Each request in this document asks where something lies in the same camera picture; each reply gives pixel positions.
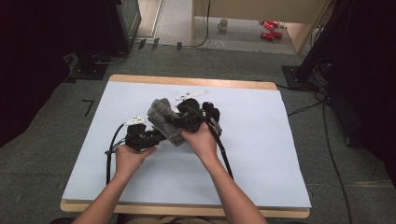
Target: human arm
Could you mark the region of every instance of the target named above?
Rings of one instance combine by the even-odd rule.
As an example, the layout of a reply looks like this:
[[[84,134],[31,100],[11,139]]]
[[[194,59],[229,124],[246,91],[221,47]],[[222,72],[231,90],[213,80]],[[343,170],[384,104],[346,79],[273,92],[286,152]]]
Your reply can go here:
[[[156,147],[151,147],[137,152],[130,147],[121,146],[116,152],[116,173],[113,179],[73,223],[108,223],[132,175],[155,149]]]
[[[207,125],[203,123],[197,133],[183,130],[181,135],[190,143],[191,149],[209,172],[228,222],[266,223],[257,206],[224,169],[217,155],[217,143]]]

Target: metal stand base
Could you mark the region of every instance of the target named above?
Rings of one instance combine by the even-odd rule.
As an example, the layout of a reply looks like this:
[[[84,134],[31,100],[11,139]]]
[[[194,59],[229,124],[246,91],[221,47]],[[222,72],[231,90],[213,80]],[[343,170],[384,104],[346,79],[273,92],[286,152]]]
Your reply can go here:
[[[294,90],[316,90],[318,87],[309,82],[308,79],[297,78],[297,70],[299,66],[286,66],[282,65],[283,75],[290,89]]]
[[[106,70],[107,64],[95,64],[90,68],[81,68],[81,64],[76,63],[68,79],[102,80]]]

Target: white paper sheet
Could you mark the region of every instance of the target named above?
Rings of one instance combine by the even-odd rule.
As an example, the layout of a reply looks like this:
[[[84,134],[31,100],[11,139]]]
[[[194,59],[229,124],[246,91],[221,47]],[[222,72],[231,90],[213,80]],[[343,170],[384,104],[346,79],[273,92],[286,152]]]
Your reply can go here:
[[[147,120],[154,99],[208,90],[200,103],[220,111],[221,141],[235,182],[262,207],[311,207],[279,91],[108,82],[63,199],[94,200],[106,184],[106,155],[117,128],[133,115]],[[146,123],[148,130],[151,124]],[[123,128],[117,141],[126,134]],[[114,175],[113,156],[111,172]],[[163,141],[131,179],[121,202],[220,205],[210,176],[188,144]]]

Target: red object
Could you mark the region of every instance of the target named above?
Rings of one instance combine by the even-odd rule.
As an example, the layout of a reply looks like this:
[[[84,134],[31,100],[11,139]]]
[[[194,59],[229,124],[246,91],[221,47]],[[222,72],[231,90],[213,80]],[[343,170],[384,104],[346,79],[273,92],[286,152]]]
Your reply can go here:
[[[273,30],[275,29],[275,26],[274,26],[273,24],[271,24],[271,22],[269,22],[269,21],[264,21],[264,22],[262,23],[262,25],[263,25],[265,28],[267,28],[268,30],[270,30],[270,31],[273,31]]]
[[[275,36],[273,34],[267,34],[265,32],[262,32],[262,38],[268,39],[268,40],[273,40]]]
[[[282,38],[283,34],[280,32],[272,32],[271,35],[273,35],[275,38]]]
[[[277,22],[277,21],[270,21],[270,23],[271,23],[275,28],[279,27],[279,22]]]

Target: gray carpet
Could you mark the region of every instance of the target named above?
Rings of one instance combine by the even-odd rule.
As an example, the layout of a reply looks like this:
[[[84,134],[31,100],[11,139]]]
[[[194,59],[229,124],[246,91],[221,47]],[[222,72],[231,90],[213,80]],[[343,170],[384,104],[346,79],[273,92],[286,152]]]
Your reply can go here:
[[[286,84],[281,65],[303,56],[218,49],[149,46],[107,68],[103,81],[63,83],[29,129],[0,148],[0,223],[50,223],[74,217],[59,204],[106,81],[113,74],[259,80]],[[312,105],[312,92],[281,90],[289,112]],[[86,115],[92,100],[91,111]],[[346,185],[353,223],[393,223],[396,190],[381,161],[364,148],[345,146],[345,133],[325,106],[334,159]],[[321,105],[290,117],[299,162],[311,196],[307,219],[269,218],[269,223],[348,223],[347,207],[326,146]]]

